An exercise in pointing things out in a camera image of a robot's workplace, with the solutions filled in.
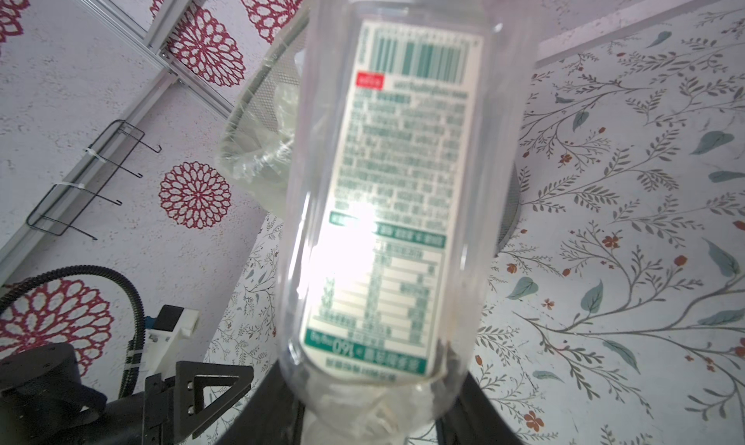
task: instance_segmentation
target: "black wire rack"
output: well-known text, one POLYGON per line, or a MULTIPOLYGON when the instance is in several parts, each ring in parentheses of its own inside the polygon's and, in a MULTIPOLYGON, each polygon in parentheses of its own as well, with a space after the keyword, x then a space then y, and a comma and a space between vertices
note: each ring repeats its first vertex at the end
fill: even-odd
POLYGON ((60 181, 44 195, 44 198, 26 217, 26 225, 46 234, 61 236, 69 228, 97 240, 80 228, 73 225, 80 214, 94 198, 100 198, 116 206, 121 201, 102 196, 100 191, 119 170, 137 178, 135 173, 122 166, 137 145, 143 145, 156 154, 162 148, 155 149, 142 141, 144 132, 124 120, 115 120, 98 135, 84 151, 87 161, 77 171, 71 172, 64 181, 60 181))

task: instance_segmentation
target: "zip tie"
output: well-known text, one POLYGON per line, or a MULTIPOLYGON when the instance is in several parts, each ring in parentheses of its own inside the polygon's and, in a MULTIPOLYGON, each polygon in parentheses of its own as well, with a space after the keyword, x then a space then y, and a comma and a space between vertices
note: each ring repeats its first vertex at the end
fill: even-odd
POLYGON ((58 181, 55 185, 64 185, 66 187, 75 187, 79 189, 86 189, 86 186, 82 183, 70 183, 69 181, 58 181))
POLYGON ((84 150, 85 150, 85 152, 87 152, 91 156, 95 156, 96 158, 98 158, 99 161, 101 161, 101 162, 108 162, 106 159, 104 159, 103 157, 101 157, 100 155, 98 155, 98 152, 94 151, 93 149, 84 148, 84 150))

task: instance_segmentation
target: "green and white label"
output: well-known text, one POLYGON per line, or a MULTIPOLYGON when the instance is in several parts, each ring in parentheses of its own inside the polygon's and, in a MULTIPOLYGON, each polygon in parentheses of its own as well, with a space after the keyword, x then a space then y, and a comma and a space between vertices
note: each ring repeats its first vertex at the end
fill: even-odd
POLYGON ((364 21, 301 341, 340 379, 432 375, 483 39, 364 21))

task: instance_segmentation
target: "barcode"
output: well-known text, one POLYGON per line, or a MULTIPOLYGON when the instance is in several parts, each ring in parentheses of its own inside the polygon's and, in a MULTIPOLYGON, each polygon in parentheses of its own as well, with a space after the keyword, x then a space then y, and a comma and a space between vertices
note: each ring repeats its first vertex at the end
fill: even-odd
POLYGON ((376 36, 369 71, 463 83, 468 46, 441 46, 376 36))

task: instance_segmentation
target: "clear plastic bottle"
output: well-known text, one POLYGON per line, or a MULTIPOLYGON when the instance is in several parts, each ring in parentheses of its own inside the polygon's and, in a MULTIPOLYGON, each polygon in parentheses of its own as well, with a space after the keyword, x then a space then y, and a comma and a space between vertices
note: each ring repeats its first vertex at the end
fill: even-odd
POLYGON ((518 142, 532 0, 314 0, 278 271, 279 361, 360 440, 466 375, 518 142))

